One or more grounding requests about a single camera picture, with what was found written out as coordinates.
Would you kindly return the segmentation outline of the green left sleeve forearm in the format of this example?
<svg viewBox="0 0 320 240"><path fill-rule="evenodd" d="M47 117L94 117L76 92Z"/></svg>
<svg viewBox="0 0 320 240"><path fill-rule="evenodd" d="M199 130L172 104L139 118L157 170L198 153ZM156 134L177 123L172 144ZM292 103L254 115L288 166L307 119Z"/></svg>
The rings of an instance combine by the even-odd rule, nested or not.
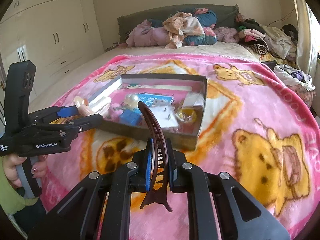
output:
<svg viewBox="0 0 320 240"><path fill-rule="evenodd" d="M7 215L14 215L26 206L34 205L39 198L25 199L10 185L3 168L3 157L1 157L0 170L0 203L1 207Z"/></svg>

